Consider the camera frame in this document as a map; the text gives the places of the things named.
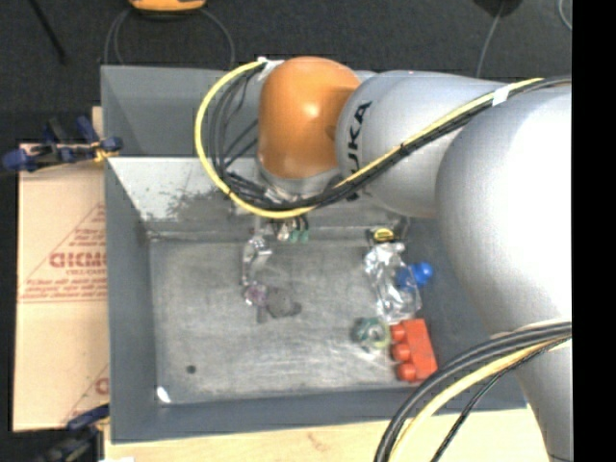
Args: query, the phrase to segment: clear plastic bottle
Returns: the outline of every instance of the clear plastic bottle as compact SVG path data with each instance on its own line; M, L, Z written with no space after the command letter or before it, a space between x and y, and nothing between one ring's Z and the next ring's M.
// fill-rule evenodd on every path
M432 276L426 262L407 265L401 242L375 244L364 257L364 271L376 291L376 314L387 323L412 319L422 308L420 287Z

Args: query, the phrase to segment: red toy brick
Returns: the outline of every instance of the red toy brick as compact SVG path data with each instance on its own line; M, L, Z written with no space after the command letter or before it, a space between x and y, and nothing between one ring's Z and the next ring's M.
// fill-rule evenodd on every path
M421 382L438 369L424 319L404 320L390 326L392 357L399 361L398 378Z

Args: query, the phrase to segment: blue clamp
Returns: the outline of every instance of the blue clamp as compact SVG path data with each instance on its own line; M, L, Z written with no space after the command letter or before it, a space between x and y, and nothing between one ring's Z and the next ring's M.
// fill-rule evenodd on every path
M2 165L8 171L32 172L45 167L104 158L117 153L124 146L120 137L101 140L84 115L77 118L76 125L85 142L83 145L63 145L67 141L66 132L56 118L51 118L43 129L42 143L28 151L19 148L7 152L2 157Z

